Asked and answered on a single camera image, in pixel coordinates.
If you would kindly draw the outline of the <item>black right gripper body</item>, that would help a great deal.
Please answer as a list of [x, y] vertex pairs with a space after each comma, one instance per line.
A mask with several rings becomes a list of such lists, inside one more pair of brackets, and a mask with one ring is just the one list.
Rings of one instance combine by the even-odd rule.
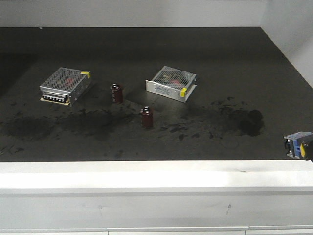
[[313, 141], [302, 142], [302, 157], [306, 160], [313, 160]]

